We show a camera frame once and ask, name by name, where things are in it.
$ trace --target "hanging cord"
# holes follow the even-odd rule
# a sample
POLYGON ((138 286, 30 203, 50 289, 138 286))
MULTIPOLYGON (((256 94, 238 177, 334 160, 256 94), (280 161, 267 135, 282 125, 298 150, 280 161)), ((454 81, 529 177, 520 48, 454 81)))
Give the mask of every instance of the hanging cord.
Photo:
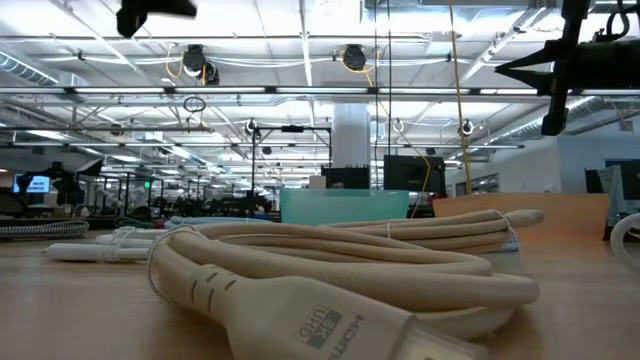
MULTIPOLYGON (((380 106, 382 106, 382 110, 384 110, 387 113, 387 116, 390 116, 389 112, 387 111, 387 109, 385 109, 384 104, 382 104, 382 102, 380 102, 380 106)), ((391 117, 389 117, 389 127, 391 127, 391 117)), ((400 136, 402 136, 404 141, 406 141, 407 144, 409 144, 409 146, 416 153, 418 153, 418 155, 422 158, 422 160, 424 160, 425 164, 427 165, 427 175, 425 176, 424 181, 422 182, 422 190, 420 191, 420 195, 418 196, 418 200, 416 201, 416 206, 413 209, 413 212, 411 213, 411 219, 413 219, 416 216, 416 212, 418 211, 418 206, 420 206, 420 203, 422 201, 422 197, 424 196, 425 192, 427 191, 427 187, 429 185, 429 177, 431 176, 431 163, 429 162, 429 159, 427 159, 426 156, 422 155, 422 153, 420 151, 418 151, 418 149, 416 149, 413 145, 411 145, 411 141, 409 139, 407 139, 407 137, 402 133, 402 130, 404 130, 404 128, 403 129, 398 129, 396 124, 393 124, 393 128, 394 128, 394 130, 396 132, 398 132, 398 134, 400 134, 400 136)))
MULTIPOLYGON (((374 47, 374 51, 376 53, 376 59, 373 63, 373 66, 376 68, 375 71, 375 78, 376 78, 376 82, 375 82, 375 86, 378 86, 378 61, 379 61, 379 57, 378 57, 378 2, 374 1, 373 2, 373 18, 375 19, 375 22, 373 24, 373 47, 374 47)), ((367 75, 367 79, 369 80, 369 84, 371 84, 371 79, 369 77, 368 73, 365 73, 367 75)), ((378 109, 378 95, 379 91, 376 91, 376 139, 375 139, 375 143, 373 145, 373 161, 375 162, 375 171, 376 171, 376 189, 380 189, 380 176, 378 175, 378 133, 380 132, 380 119, 379 119, 379 115, 380 115, 380 111, 378 109)))
POLYGON ((177 79, 180 76, 182 76, 182 68, 184 66, 184 54, 180 55, 180 70, 178 71, 178 75, 175 75, 174 73, 171 72, 171 69, 169 68, 169 60, 171 58, 172 49, 173 49, 173 44, 169 44, 169 51, 167 52, 167 59, 164 63, 164 67, 165 69, 167 69, 167 74, 169 74, 169 76, 171 76, 174 79, 177 79))
POLYGON ((464 172, 466 177, 466 195, 471 195, 471 169, 469 168, 469 152, 467 151, 467 142, 462 134, 462 96, 460 95, 460 72, 458 69, 458 49, 456 47, 456 33, 453 21, 453 0, 449 0, 449 17, 451 19, 451 44, 453 47, 453 66, 456 78, 456 98, 458 101, 458 124, 460 133, 460 144, 462 146, 462 159, 464 161, 464 172))

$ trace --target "computer monitor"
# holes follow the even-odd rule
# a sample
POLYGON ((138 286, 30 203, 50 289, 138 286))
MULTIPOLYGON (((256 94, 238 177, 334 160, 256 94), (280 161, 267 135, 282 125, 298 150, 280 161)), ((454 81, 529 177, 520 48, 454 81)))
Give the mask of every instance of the computer monitor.
MULTIPOLYGON (((427 183, 428 192, 444 196, 447 193, 445 163, 441 157, 427 156, 431 171, 427 183)), ((427 177, 427 164, 421 156, 385 155, 384 189, 422 191, 427 177)))
POLYGON ((327 189, 369 189, 371 168, 322 168, 322 176, 327 178, 327 189))
MULTIPOLYGON (((18 186, 18 177, 22 174, 15 174, 13 176, 13 192, 20 193, 20 187, 18 186)), ((48 194, 51 187, 51 179, 48 176, 34 176, 33 180, 27 188, 27 194, 48 194)))

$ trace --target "teal plastic bin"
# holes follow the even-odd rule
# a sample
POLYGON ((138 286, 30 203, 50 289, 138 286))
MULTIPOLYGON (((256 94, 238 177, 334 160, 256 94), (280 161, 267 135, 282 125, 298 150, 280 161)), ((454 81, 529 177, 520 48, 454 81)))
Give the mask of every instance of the teal plastic bin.
POLYGON ((282 189, 282 223, 323 225, 405 219, 409 192, 402 190, 282 189))

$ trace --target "wooden table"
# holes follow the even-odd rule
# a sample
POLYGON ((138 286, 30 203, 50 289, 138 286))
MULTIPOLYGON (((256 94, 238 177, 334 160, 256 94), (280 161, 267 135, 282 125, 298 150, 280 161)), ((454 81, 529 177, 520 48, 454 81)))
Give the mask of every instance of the wooden table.
MULTIPOLYGON (((156 298, 143 264, 53 263, 48 244, 0 244, 0 359, 232 359, 224 330, 156 298)), ((523 248, 542 295, 481 340, 494 359, 640 358, 638 274, 595 238, 523 248)))

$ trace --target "cable plug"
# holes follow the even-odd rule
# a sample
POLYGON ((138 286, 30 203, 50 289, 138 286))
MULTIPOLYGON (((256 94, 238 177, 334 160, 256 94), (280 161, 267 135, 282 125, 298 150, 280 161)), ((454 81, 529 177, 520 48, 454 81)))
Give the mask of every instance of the cable plug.
POLYGON ((237 360, 487 358, 405 310, 309 278, 255 280, 203 265, 183 290, 192 308, 225 325, 237 360))

